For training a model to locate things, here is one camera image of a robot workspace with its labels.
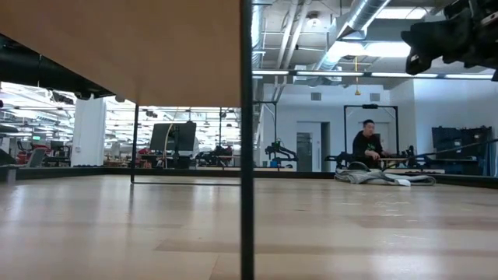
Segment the black monitor on stand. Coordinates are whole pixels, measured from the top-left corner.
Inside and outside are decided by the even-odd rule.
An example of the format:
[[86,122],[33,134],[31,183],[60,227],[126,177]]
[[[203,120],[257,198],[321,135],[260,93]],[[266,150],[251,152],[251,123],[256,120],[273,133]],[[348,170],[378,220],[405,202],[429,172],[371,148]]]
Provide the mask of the black monitor on stand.
[[149,148],[162,152],[168,168],[188,169],[195,154],[196,129],[192,121],[154,124]]

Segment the grey folded cloth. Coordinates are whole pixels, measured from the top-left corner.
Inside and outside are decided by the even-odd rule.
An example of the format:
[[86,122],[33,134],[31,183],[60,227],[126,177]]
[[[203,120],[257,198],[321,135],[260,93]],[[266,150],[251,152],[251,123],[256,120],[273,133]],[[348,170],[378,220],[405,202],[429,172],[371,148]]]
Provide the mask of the grey folded cloth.
[[335,179],[350,184],[375,184],[392,186],[433,186],[436,179],[427,175],[406,176],[384,173],[380,170],[337,170]]

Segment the black metal frame stand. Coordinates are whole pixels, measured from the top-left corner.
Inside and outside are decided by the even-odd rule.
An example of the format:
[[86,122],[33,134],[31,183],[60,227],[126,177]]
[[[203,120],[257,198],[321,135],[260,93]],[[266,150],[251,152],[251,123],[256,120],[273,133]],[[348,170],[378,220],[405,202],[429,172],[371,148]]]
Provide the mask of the black metal frame stand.
[[[387,153],[386,156],[383,156],[381,158],[381,166],[378,168],[378,169],[382,169],[383,167],[386,167],[387,166],[387,159],[391,159],[391,158],[396,158],[400,152],[400,149],[399,149],[399,131],[398,131],[398,108],[396,106],[379,106],[377,104],[364,104],[364,105],[345,105],[344,108],[343,108],[343,116],[344,116],[344,141],[345,141],[345,152],[347,152],[348,154],[352,154],[352,143],[353,143],[353,139],[356,137],[357,133],[355,134],[355,136],[353,137],[353,139],[348,139],[348,132],[347,132],[347,129],[348,129],[348,125],[347,125],[347,120],[348,120],[348,116],[347,116],[347,110],[349,107],[353,107],[353,108],[360,108],[362,110],[379,110],[381,108],[383,108],[388,114],[390,113],[390,111],[388,110],[388,108],[392,109],[394,111],[394,115],[391,115],[391,117],[394,119],[394,122],[387,122],[388,125],[391,125],[391,126],[395,126],[395,129],[392,130],[391,128],[389,128],[388,132],[382,132],[382,131],[376,131],[376,126],[377,126],[377,123],[374,121],[374,119],[372,118],[372,114],[368,114],[366,116],[366,119],[364,119],[362,121],[362,127],[360,130],[357,131],[357,133],[359,131],[362,131],[363,130],[363,122],[367,119],[371,119],[374,121],[375,123],[375,134],[379,137],[379,139],[381,140],[381,144],[382,144],[382,147],[384,149],[384,151]],[[393,135],[395,136],[395,144],[396,144],[396,150],[395,152],[390,152],[388,150],[386,150],[385,146],[384,146],[384,143],[383,141],[385,141],[386,139],[389,140],[389,138],[391,137],[391,133],[393,133]]]
[[277,139],[277,105],[272,101],[254,101],[254,162],[257,167],[268,167],[265,149]]

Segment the white building column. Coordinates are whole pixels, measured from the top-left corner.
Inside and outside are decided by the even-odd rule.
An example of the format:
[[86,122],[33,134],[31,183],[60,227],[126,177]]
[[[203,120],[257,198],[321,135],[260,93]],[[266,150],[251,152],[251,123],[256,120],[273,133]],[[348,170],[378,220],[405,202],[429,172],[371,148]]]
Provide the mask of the white building column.
[[101,166],[106,128],[104,99],[77,100],[71,166]]

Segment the wooden shelf with black legs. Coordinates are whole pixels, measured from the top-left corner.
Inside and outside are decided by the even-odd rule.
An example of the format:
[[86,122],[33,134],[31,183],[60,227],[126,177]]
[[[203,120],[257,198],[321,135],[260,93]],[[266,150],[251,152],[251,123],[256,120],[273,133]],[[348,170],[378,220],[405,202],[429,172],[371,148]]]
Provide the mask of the wooden shelf with black legs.
[[255,279],[251,0],[0,0],[0,33],[142,106],[238,107],[240,278]]

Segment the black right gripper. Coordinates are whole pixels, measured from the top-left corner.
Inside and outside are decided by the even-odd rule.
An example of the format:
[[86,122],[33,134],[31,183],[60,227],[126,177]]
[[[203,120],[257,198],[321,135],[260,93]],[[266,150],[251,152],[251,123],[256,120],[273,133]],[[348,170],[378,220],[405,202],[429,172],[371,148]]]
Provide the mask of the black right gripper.
[[409,30],[402,31],[401,38],[410,46],[405,72],[418,75],[439,57],[450,62],[460,58],[471,44],[472,27],[472,13],[462,11],[450,19],[415,23]]

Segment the silver ventilation duct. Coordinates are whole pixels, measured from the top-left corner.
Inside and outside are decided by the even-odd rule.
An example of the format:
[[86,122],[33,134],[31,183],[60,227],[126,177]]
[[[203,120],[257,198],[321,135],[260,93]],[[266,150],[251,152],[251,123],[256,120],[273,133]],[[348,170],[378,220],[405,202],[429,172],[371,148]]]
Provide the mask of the silver ventilation duct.
[[316,71],[331,71],[343,56],[347,56],[344,38],[353,35],[357,40],[366,37],[368,26],[391,0],[353,0],[350,10],[333,19],[328,30],[328,49],[314,65]]

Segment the black aluminium table frame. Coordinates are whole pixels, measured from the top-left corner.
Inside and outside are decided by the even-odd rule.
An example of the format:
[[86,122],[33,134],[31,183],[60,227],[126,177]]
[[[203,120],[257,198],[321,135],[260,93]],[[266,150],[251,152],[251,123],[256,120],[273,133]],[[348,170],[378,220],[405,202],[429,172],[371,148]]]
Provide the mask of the black aluminium table frame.
[[[148,179],[157,177],[159,184],[179,185],[181,179],[208,178],[238,178],[238,170],[160,170],[160,169],[130,169],[114,167],[51,167],[27,168],[18,166],[0,166],[0,182],[13,180],[43,180],[65,177],[90,177],[103,175],[126,176],[133,184],[146,184]],[[483,177],[470,175],[453,175],[431,173],[431,177],[439,184],[477,187],[498,191],[498,177]]]

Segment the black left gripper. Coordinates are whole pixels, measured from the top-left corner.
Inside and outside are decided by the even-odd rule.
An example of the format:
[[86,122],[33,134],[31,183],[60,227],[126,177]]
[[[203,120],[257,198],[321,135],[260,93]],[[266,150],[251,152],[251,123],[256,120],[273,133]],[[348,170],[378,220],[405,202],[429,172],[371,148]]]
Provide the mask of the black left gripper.
[[58,66],[58,86],[60,89],[73,92],[81,100],[114,96],[110,90],[60,65]]

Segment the person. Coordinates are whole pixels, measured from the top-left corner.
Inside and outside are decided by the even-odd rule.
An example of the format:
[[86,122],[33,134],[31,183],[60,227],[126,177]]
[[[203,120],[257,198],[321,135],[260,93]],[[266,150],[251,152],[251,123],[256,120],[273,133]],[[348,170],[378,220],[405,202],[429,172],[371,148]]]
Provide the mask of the person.
[[367,119],[363,122],[363,130],[353,139],[352,154],[355,161],[365,164],[368,168],[378,169],[381,166],[381,158],[387,153],[375,134],[373,120]]

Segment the grey door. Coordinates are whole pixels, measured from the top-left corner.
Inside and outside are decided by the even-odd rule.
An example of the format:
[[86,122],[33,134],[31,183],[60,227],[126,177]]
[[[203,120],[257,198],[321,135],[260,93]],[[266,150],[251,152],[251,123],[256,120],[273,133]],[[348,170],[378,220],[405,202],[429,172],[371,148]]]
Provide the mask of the grey door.
[[312,137],[310,133],[297,132],[296,133],[296,154],[297,154],[297,171],[298,172],[312,172]]

